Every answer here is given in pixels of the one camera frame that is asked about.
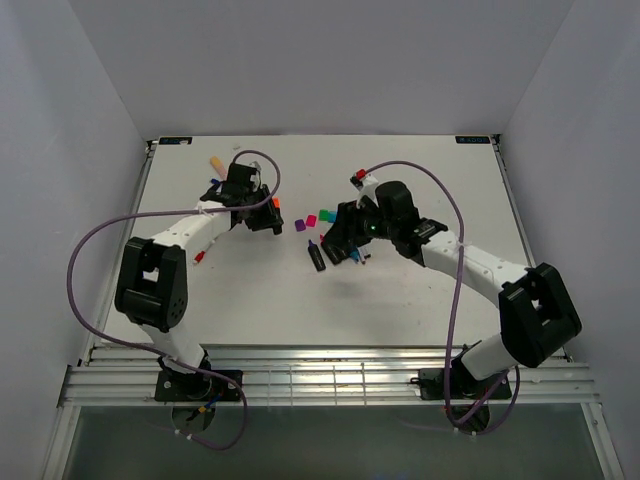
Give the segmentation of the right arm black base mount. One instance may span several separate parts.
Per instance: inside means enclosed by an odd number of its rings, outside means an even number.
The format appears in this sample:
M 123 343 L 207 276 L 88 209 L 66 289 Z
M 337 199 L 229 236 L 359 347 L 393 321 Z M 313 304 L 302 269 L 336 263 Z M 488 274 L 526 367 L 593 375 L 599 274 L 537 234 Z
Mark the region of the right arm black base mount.
M 419 369 L 415 377 L 409 380 L 411 385 L 419 388 L 419 396 L 422 400 L 444 400 L 445 371 L 443 368 Z M 450 372 L 450 398 L 452 400 L 478 400 L 481 399 L 493 386 L 498 386 L 490 396 L 492 400 L 507 400 L 512 397 L 512 390 L 507 379 L 502 379 L 501 374 L 495 374 L 488 379 L 477 381 L 473 377 L 463 379 L 454 371 Z

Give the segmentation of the peach pastel highlighter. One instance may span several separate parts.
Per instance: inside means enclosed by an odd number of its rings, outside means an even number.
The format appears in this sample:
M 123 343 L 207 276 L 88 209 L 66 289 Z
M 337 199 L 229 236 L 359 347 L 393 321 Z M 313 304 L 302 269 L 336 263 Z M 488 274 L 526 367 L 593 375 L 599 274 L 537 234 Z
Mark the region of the peach pastel highlighter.
M 212 156 L 210 158 L 210 165 L 219 175 L 221 180 L 224 180 L 227 178 L 227 168 L 225 164 L 217 156 Z

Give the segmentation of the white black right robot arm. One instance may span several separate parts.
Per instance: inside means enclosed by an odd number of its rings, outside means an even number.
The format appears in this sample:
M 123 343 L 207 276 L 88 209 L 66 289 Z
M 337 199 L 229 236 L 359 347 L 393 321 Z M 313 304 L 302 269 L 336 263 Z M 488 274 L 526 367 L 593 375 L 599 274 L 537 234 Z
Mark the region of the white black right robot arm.
M 446 225 L 419 214 L 400 181 L 366 186 L 357 199 L 339 204 L 321 247 L 339 264 L 374 239 L 388 240 L 403 258 L 461 281 L 498 309 L 499 332 L 465 348 L 445 375 L 464 397 L 476 396 L 505 370 L 538 367 L 582 330 L 555 267 L 527 267 L 464 246 Z

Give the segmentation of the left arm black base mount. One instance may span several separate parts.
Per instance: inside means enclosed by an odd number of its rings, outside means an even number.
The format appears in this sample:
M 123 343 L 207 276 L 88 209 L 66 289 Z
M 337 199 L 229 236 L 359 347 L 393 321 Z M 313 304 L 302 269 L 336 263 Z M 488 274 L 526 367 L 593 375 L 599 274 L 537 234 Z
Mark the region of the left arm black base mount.
M 228 380 L 199 373 L 177 373 L 161 370 L 153 396 L 157 402 L 203 402 L 218 398 L 223 402 L 239 402 L 239 389 Z

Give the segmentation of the purple cap black highlighter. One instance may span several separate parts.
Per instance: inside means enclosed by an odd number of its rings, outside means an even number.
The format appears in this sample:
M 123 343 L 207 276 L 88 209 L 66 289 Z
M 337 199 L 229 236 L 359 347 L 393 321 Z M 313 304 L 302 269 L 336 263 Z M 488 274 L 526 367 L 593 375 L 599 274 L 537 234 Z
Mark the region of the purple cap black highlighter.
M 322 253 L 320 251 L 320 248 L 312 240 L 308 241 L 307 252 L 308 252 L 308 255 L 309 255 L 309 257 L 310 257 L 310 259 L 311 259 L 316 271 L 317 272 L 325 271 L 326 270 L 326 264 L 325 264 L 324 259 L 322 257 Z

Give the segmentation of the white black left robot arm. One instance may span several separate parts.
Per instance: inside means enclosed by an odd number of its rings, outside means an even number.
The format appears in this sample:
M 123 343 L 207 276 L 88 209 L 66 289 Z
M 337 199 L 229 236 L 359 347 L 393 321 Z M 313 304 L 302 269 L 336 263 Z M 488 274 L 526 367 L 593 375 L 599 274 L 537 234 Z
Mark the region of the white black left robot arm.
M 189 271 L 222 234 L 244 224 L 253 231 L 282 233 L 280 210 L 269 198 L 256 162 L 234 163 L 226 179 L 200 197 L 196 212 L 150 238 L 130 238 L 124 248 L 114 304 L 161 352 L 160 364 L 178 372 L 177 386 L 190 399 L 205 397 L 212 376 L 206 353 L 188 332 Z

